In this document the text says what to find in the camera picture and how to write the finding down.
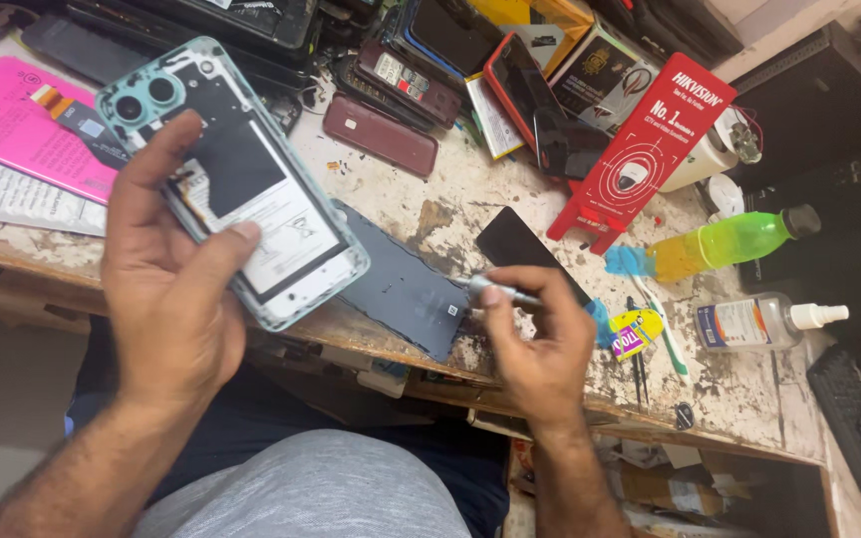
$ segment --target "yellow glue packet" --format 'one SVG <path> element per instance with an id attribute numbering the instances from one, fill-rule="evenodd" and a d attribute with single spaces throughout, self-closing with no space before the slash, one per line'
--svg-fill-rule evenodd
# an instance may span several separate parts
<path id="1" fill-rule="evenodd" d="M 655 310 L 631 310 L 609 320 L 610 346 L 617 362 L 623 362 L 649 346 L 663 332 L 663 319 Z"/>

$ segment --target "forearm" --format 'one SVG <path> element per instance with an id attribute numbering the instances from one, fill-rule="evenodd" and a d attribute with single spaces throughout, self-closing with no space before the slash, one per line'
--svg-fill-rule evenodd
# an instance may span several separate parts
<path id="1" fill-rule="evenodd" d="M 629 528 L 609 494 L 604 469 L 580 420 L 534 429 L 537 535 L 623 538 Z"/>
<path id="2" fill-rule="evenodd" d="M 209 401 L 115 400 L 0 502 L 0 537 L 126 535 Z"/>

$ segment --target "pink packaging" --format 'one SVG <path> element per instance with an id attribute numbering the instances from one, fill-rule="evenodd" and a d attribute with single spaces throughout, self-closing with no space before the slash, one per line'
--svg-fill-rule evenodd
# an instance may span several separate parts
<path id="1" fill-rule="evenodd" d="M 30 96 L 42 84 L 93 106 L 95 96 L 13 56 L 0 56 L 0 163 L 107 204 L 117 173 Z"/>

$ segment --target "hand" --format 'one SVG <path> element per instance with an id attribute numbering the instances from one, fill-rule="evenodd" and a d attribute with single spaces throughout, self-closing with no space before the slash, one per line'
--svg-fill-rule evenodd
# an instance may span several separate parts
<path id="1" fill-rule="evenodd" d="M 580 308 L 556 269 L 504 267 L 487 277 L 538 294 L 544 303 L 535 320 L 538 337 L 524 342 L 514 329 L 514 307 L 507 295 L 496 286 L 481 294 L 487 331 L 511 400 L 535 434 L 584 424 L 583 378 L 596 335 L 593 318 Z"/>
<path id="2" fill-rule="evenodd" d="M 141 405 L 210 401 L 244 355 L 241 306 L 226 287 L 260 229 L 243 222 L 195 245 L 159 192 L 200 133 L 197 114 L 175 117 L 119 172 L 108 201 L 102 286 L 119 398 Z"/>

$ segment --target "stained wooden table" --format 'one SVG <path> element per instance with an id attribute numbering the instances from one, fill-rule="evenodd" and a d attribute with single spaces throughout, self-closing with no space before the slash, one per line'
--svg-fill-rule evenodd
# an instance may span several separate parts
<path id="1" fill-rule="evenodd" d="M 0 55 L 16 55 L 63 75 L 31 56 L 18 44 L 0 42 Z M 322 73 L 330 80 L 327 72 Z M 460 129 L 439 131 L 440 150 L 434 173 L 425 179 L 396 169 L 323 135 L 321 114 L 333 86 L 326 83 L 313 113 L 305 112 L 290 139 L 312 174 L 329 195 L 356 208 L 444 273 L 470 275 L 488 267 L 473 239 L 504 206 L 520 214 L 568 272 L 611 312 L 622 311 L 627 296 L 643 298 L 624 277 L 604 271 L 604 261 L 585 250 L 589 238 L 571 231 L 563 241 L 544 232 L 567 200 L 554 185 L 518 158 L 492 161 Z M 327 164 L 337 162 L 337 169 Z M 625 244 L 647 246 L 691 230 L 706 221 L 692 188 L 657 194 L 628 233 Z M 24 275 L 0 280 L 0 296 L 34 296 L 61 309 L 102 313 L 99 281 L 102 239 L 0 223 L 0 267 Z M 694 385 L 683 386 L 673 372 L 662 341 L 643 354 L 650 404 L 638 408 L 628 362 L 619 365 L 611 353 L 594 351 L 585 376 L 585 408 L 591 423 L 624 435 L 669 440 L 683 438 L 697 446 L 728 446 L 773 458 L 825 466 L 827 428 L 810 392 L 805 371 L 814 353 L 807 346 L 776 353 L 712 354 L 700 348 L 693 312 L 702 303 L 740 294 L 735 269 L 726 268 L 670 285 L 651 283 L 663 300 Z M 533 333 L 520 315 L 524 335 Z M 414 383 L 425 398 L 461 401 L 481 409 L 513 412 L 498 387 L 493 354 L 480 337 L 465 336 L 445 364 L 437 364 L 362 314 L 332 300 L 287 331 L 287 334 L 342 349 L 360 351 L 474 382 L 474 386 L 440 389 Z M 674 408 L 690 403 L 695 427 L 675 434 Z"/>

